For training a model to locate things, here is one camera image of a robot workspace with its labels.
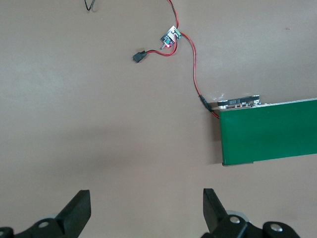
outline small circuit board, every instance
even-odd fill
[[[163,42],[161,49],[164,47],[170,48],[176,42],[176,39],[179,40],[182,37],[182,34],[177,30],[175,26],[172,26],[168,32],[160,39]]]
[[[249,97],[236,98],[230,100],[224,100],[217,102],[218,109],[231,109],[231,108],[241,108],[241,107],[252,107],[260,105],[260,96],[253,95]]]

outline metal bolt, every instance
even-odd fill
[[[239,218],[237,217],[230,217],[230,221],[234,224],[239,224],[240,223],[240,220]]]
[[[282,232],[283,228],[278,224],[271,224],[271,229],[275,232]]]

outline wire connector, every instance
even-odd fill
[[[206,99],[202,95],[199,95],[199,98],[202,101],[202,103],[204,104],[205,108],[207,108],[207,110],[212,113],[213,112],[212,107],[209,105],[209,103],[206,101]]]
[[[145,56],[147,55],[147,53],[145,51],[142,52],[137,52],[134,56],[133,56],[133,60],[138,63],[140,62]]]

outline black cable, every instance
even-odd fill
[[[86,0],[85,0],[85,5],[86,5],[87,11],[90,11],[90,9],[93,7],[94,3],[95,3],[95,0],[93,0],[93,1],[91,2],[90,7],[88,8],[87,2],[86,2]]]

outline battery connector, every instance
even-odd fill
[[[202,101],[202,103],[204,104],[205,108],[212,113],[213,112],[212,107],[209,105],[209,103],[206,101],[206,99],[202,95],[199,95],[199,98]]]
[[[145,51],[142,52],[137,52],[134,56],[133,56],[133,60],[138,63],[140,62],[145,56],[147,55],[147,53]]]

